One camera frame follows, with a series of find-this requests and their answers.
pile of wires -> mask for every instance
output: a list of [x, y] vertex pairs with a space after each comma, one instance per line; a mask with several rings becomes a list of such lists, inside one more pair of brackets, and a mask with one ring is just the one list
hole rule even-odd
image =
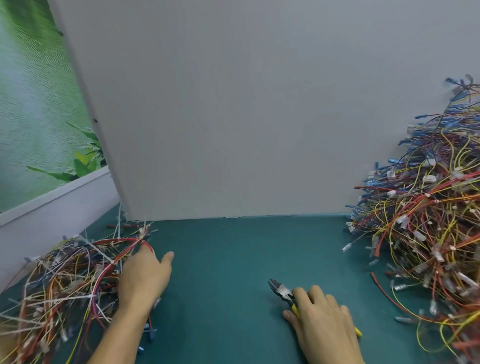
[[[480, 362], [480, 85], [470, 75], [446, 80], [454, 97], [442, 114], [420, 115], [425, 123], [408, 127], [408, 145], [400, 159], [369, 173], [364, 194], [353, 209], [348, 229], [371, 235], [370, 265], [390, 251], [394, 280], [387, 293], [417, 324], [425, 351], [450, 350], [459, 363]], [[346, 251], [352, 243], [343, 248]], [[431, 292], [430, 315], [413, 313], [397, 292], [419, 285]], [[425, 348], [424, 323], [436, 324], [443, 344]]]
[[[108, 238], [66, 239], [45, 257], [27, 258], [35, 268], [22, 287], [21, 300], [0, 313], [3, 335], [15, 335], [17, 347], [0, 363], [48, 363], [62, 343], [73, 340], [67, 364], [83, 349], [91, 352], [88, 336], [93, 323], [107, 329], [118, 308], [117, 285], [122, 265], [140, 244], [148, 243], [149, 225], [126, 238], [120, 222]], [[145, 325], [155, 332], [151, 320]]]

pliers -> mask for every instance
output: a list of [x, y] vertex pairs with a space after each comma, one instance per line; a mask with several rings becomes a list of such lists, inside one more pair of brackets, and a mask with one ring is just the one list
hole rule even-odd
[[[270, 285], [270, 288], [272, 291], [280, 297], [283, 301], [287, 302], [290, 308], [292, 309], [293, 313], [298, 317], [299, 320], [301, 320], [300, 317], [300, 311], [295, 304], [295, 297], [293, 296], [293, 293], [291, 290], [289, 290], [287, 287], [285, 287], [283, 284], [281, 284], [279, 281], [275, 279], [270, 279], [268, 281], [268, 284]], [[363, 334], [361, 333], [360, 330], [355, 328], [355, 332], [357, 333], [357, 336], [361, 338]]]

green mat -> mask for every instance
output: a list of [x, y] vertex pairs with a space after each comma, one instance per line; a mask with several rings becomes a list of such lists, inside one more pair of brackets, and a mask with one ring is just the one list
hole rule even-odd
[[[117, 213], [114, 208], [94, 223], [89, 238], [111, 233], [105, 226], [116, 223]], [[394, 320], [404, 314], [370, 277], [374, 269], [389, 287], [384, 262], [368, 266], [372, 259], [365, 242], [341, 252], [350, 239], [343, 232], [345, 221], [291, 216], [155, 222], [152, 229], [159, 231], [150, 244], [158, 257], [173, 250], [175, 260], [170, 285], [152, 314], [156, 339], [150, 343], [144, 335], [145, 352], [137, 363], [304, 363], [281, 316], [288, 305], [271, 292], [269, 278], [290, 288], [318, 284], [347, 305], [363, 332], [367, 364], [428, 363], [415, 327]], [[429, 306], [421, 292], [399, 296], [408, 307]], [[67, 351], [63, 348], [55, 362], [64, 362]]]

painted water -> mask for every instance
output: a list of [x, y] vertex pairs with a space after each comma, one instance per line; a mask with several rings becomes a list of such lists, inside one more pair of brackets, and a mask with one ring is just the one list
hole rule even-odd
[[90, 125], [47, 0], [0, 0], [0, 211], [64, 182], [27, 166], [72, 167]]

green plant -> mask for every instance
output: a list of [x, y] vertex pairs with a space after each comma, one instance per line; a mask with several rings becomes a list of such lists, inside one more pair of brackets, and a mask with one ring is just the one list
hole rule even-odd
[[91, 140], [91, 142], [81, 147], [86, 151], [86, 154], [75, 152], [76, 158], [73, 160], [74, 168], [66, 171], [55, 173], [41, 170], [40, 168], [27, 166], [29, 170], [48, 174], [49, 176], [60, 181], [71, 182], [95, 171], [98, 168], [98, 164], [100, 164], [100, 167], [107, 165], [100, 142], [98, 141], [98, 138], [96, 137], [92, 128], [81, 129], [71, 122], [67, 122], [67, 124], [79, 130], [83, 135]]

